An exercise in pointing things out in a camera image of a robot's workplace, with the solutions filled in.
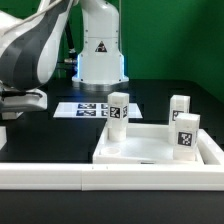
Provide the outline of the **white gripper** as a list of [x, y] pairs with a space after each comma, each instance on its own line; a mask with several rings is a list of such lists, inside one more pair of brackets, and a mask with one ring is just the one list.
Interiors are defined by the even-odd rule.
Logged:
[[42, 111], [47, 108], [47, 95], [39, 90], [16, 90], [0, 82], [0, 113]]

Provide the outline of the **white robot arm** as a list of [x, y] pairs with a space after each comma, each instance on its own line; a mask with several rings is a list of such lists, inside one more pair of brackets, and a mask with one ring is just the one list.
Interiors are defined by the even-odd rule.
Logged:
[[119, 49], [119, 12], [107, 0], [41, 0], [26, 19], [0, 10], [0, 113], [47, 108], [39, 88], [55, 71], [63, 38], [74, 85], [107, 91], [129, 81]]

